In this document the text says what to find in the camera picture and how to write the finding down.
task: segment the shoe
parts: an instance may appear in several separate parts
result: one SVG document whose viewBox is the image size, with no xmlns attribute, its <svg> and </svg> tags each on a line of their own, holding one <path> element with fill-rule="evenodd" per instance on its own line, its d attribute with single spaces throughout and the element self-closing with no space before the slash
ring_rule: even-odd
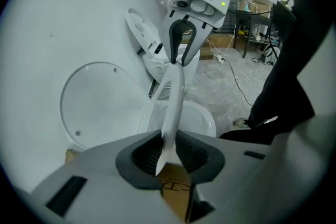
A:
<svg viewBox="0 0 336 224">
<path fill-rule="evenodd" d="M 235 128 L 238 129 L 251 129 L 248 125 L 247 125 L 248 120 L 246 118 L 239 118 L 238 120 L 235 120 L 233 122 L 233 125 Z"/>
</svg>

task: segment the power strip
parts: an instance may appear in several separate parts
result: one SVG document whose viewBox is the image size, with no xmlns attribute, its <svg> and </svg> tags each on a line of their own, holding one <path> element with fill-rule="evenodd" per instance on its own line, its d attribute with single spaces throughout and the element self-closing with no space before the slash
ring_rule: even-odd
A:
<svg viewBox="0 0 336 224">
<path fill-rule="evenodd" d="M 216 55 L 217 62 L 224 63 L 223 56 L 222 55 Z"/>
</svg>

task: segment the white cable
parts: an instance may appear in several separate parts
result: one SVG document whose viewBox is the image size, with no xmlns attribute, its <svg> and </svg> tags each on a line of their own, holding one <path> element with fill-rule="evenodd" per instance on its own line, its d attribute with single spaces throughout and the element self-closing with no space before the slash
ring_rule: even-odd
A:
<svg viewBox="0 0 336 224">
<path fill-rule="evenodd" d="M 200 78 L 201 76 L 204 76 L 204 75 L 206 75 L 206 74 L 215 73 L 215 72 L 219 71 L 221 68 L 222 68 L 222 63 L 220 63 L 220 68 L 218 68 L 216 71 L 211 71 L 211 72 L 204 73 L 204 74 L 202 74 L 202 75 L 200 75 L 200 76 L 194 78 L 191 82 L 187 83 L 186 86 L 188 86 L 190 83 L 192 83 L 195 79 L 198 79 L 198 78 Z"/>
<path fill-rule="evenodd" d="M 229 47 L 231 46 L 231 42 L 232 42 L 232 40 L 233 40 L 233 38 L 234 38 L 234 36 L 235 36 L 236 27 L 237 27 L 237 21 L 236 21 L 236 24 L 235 24 L 235 30 L 233 31 L 233 35 L 232 35 L 232 38 L 231 38 L 231 40 L 230 40 L 229 46 L 226 48 L 225 53 L 224 53 L 224 55 L 223 55 L 223 58 L 225 57 L 227 50 L 228 50 Z"/>
<path fill-rule="evenodd" d="M 210 44 L 210 48 L 211 48 L 211 44 L 212 44 L 212 45 L 214 46 L 214 48 L 218 51 L 218 54 L 221 54 L 221 55 L 223 56 L 223 58 L 224 58 L 225 54 L 222 53 L 219 49 L 217 49 L 216 46 L 215 46 L 215 44 L 213 44 L 210 40 L 207 39 L 207 41 L 208 41 L 209 44 Z M 226 65 L 230 67 L 228 61 L 227 61 L 225 58 L 224 58 L 224 60 L 226 61 Z M 258 89 L 262 90 L 261 87 L 259 87 L 258 85 L 256 85 L 256 84 L 255 84 L 254 82 L 252 82 L 250 79 L 248 79 L 248 77 L 246 77 L 242 72 L 240 72 L 240 71 L 239 71 L 238 69 L 236 69 L 236 68 L 234 68 L 234 69 L 235 69 L 236 71 L 238 71 L 240 74 L 242 74 L 243 77 L 244 77 L 245 79 L 247 79 L 249 82 L 251 82 L 255 87 L 257 87 Z"/>
<path fill-rule="evenodd" d="M 251 82 L 255 87 L 257 87 L 257 88 L 259 88 L 260 90 L 262 90 L 261 87 L 259 87 L 258 85 L 256 85 L 254 82 L 250 81 L 250 80 L 248 79 L 248 77 L 245 76 L 243 73 L 241 73 L 238 69 L 235 69 L 235 70 L 238 71 L 240 74 L 242 74 L 243 77 L 244 77 L 245 79 L 247 79 L 249 82 Z"/>
</svg>

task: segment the cardboard box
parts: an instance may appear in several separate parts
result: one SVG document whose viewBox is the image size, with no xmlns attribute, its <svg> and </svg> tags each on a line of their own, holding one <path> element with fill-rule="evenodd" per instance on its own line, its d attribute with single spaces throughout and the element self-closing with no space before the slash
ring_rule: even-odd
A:
<svg viewBox="0 0 336 224">
<path fill-rule="evenodd" d="M 230 47 L 233 45 L 233 34 L 210 34 L 208 40 L 215 44 L 216 48 L 227 48 L 231 42 Z"/>
<path fill-rule="evenodd" d="M 166 164 L 158 174 L 162 196 L 167 205 L 185 222 L 188 222 L 188 206 L 191 179 L 183 166 Z"/>
<path fill-rule="evenodd" d="M 260 12 L 269 12 L 273 6 L 273 2 L 269 0 L 252 0 L 253 3 L 249 3 L 249 9 L 252 13 L 260 13 Z M 262 16 L 269 18 L 270 13 L 262 14 Z"/>
<path fill-rule="evenodd" d="M 67 150 L 65 153 L 65 163 L 71 162 L 78 154 L 79 152 L 77 151 Z"/>
<path fill-rule="evenodd" d="M 203 47 L 201 48 L 201 55 L 199 60 L 212 60 L 214 59 L 214 55 L 211 53 L 211 50 L 209 47 Z"/>
</svg>

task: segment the cable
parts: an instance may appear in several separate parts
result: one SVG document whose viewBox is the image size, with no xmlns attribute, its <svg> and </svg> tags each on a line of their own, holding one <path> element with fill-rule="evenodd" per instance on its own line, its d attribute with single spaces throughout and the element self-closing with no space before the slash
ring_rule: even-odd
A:
<svg viewBox="0 0 336 224">
<path fill-rule="evenodd" d="M 207 41 L 209 42 L 209 44 L 212 44 L 212 45 L 214 46 L 214 48 L 219 52 L 219 54 L 221 54 L 222 56 L 224 55 L 219 49 L 216 48 L 215 44 L 213 44 L 213 43 L 212 43 L 211 41 L 209 41 L 209 40 L 207 40 Z M 240 88 L 240 86 L 239 86 L 239 84 L 238 84 L 238 82 L 237 82 L 237 79 L 236 79 L 236 76 L 235 76 L 235 73 L 234 73 L 234 71 L 233 71 L 233 67 L 232 67 L 230 61 L 229 61 L 228 59 L 225 59 L 224 57 L 223 57 L 222 59 L 225 60 L 225 61 L 226 61 L 226 64 L 231 68 L 232 74 L 233 74 L 233 76 L 234 76 L 234 78 L 235 78 L 235 82 L 236 82 L 236 84 L 237 84 L 239 90 L 242 92 L 242 94 L 243 94 L 243 96 L 244 96 L 244 98 L 245 98 L 245 101 L 246 101 L 250 106 L 252 106 L 252 105 L 247 101 L 247 99 L 246 99 L 246 97 L 245 97 L 245 95 L 244 95 L 242 89 Z M 241 73 L 241 74 L 242 74 L 242 75 L 243 75 L 249 82 L 251 82 L 254 86 L 256 86 L 257 88 L 259 88 L 260 90 L 262 90 L 262 88 L 260 88 L 258 85 L 254 84 L 252 81 L 250 81 L 250 80 L 249 80 L 243 73 Z"/>
<path fill-rule="evenodd" d="M 236 32 L 236 27 L 237 27 L 237 20 L 236 20 L 236 24 L 235 24 L 235 29 L 233 30 L 233 34 L 232 34 L 232 38 L 230 40 L 230 43 L 229 43 L 229 46 L 226 48 L 225 50 L 225 53 L 223 54 L 219 49 L 216 48 L 215 44 L 213 44 L 210 40 L 207 39 L 207 41 L 209 42 L 209 45 L 212 44 L 214 46 L 214 48 L 223 56 L 223 58 L 225 57 L 226 53 L 227 53 L 227 50 L 229 49 L 229 47 L 231 46 L 231 42 L 233 40 L 233 38 L 235 37 L 235 32 Z"/>
<path fill-rule="evenodd" d="M 251 58 L 251 61 L 252 62 L 255 62 L 255 63 L 262 63 L 264 66 L 266 65 L 262 60 L 261 60 L 261 57 L 259 58 L 259 59 L 257 59 L 257 58 Z"/>
<path fill-rule="evenodd" d="M 233 77 L 235 78 L 235 82 L 236 82 L 236 84 L 237 84 L 237 86 L 238 86 L 238 89 L 242 92 L 242 94 L 243 94 L 243 96 L 244 96 L 244 98 L 245 98 L 246 103 L 248 103 L 250 106 L 252 106 L 252 105 L 247 101 L 246 96 L 244 95 L 243 91 L 241 90 L 241 88 L 240 88 L 240 86 L 239 86 L 239 84 L 238 84 L 238 82 L 237 82 L 237 79 L 236 79 L 235 73 L 233 72 L 233 68 L 232 68 L 231 63 L 229 62 L 229 60 L 226 60 L 226 61 L 229 63 L 229 66 L 231 67 L 231 71 L 232 71 Z"/>
<path fill-rule="evenodd" d="M 233 12 L 232 10 L 227 10 L 228 12 L 231 12 L 231 13 L 233 13 L 233 14 L 239 14 L 239 13 L 237 13 L 237 12 Z M 272 13 L 273 12 L 273 10 L 270 10 L 269 12 L 259 12 L 259 13 L 246 13 L 246 14 L 244 14 L 244 15 L 250 15 L 250 16 L 253 16 L 253 15 L 259 15 L 259 14 L 265 14 L 265 13 Z"/>
<path fill-rule="evenodd" d="M 204 74 L 202 74 L 202 75 L 200 75 L 200 76 L 194 78 L 191 82 L 187 83 L 186 86 L 188 86 L 190 83 L 192 83 L 195 79 L 198 79 L 198 78 L 200 78 L 201 76 L 204 76 L 204 75 L 206 75 L 206 74 L 215 73 L 215 72 L 219 71 L 221 68 L 222 68 L 222 63 L 220 63 L 220 68 L 218 68 L 216 71 L 211 71 L 211 72 L 204 73 Z"/>
<path fill-rule="evenodd" d="M 245 76 L 243 73 L 241 73 L 238 69 L 236 69 L 236 71 L 238 71 L 240 74 L 242 74 L 243 77 L 244 77 L 245 79 L 247 79 L 249 82 L 251 82 L 251 83 L 252 83 L 255 87 L 257 87 L 259 90 L 262 90 L 261 87 L 259 87 L 258 85 L 256 85 L 253 81 L 250 81 L 250 80 L 248 79 L 248 77 Z"/>
<path fill-rule="evenodd" d="M 272 44 L 272 40 L 271 40 L 271 29 L 272 29 L 272 20 L 271 20 L 271 23 L 269 24 L 268 40 L 269 40 L 269 43 L 271 45 L 272 51 L 275 54 L 275 58 L 277 58 L 277 60 L 278 60 L 278 55 L 277 55 L 277 53 L 274 50 L 274 47 L 273 47 L 273 44 Z"/>
</svg>

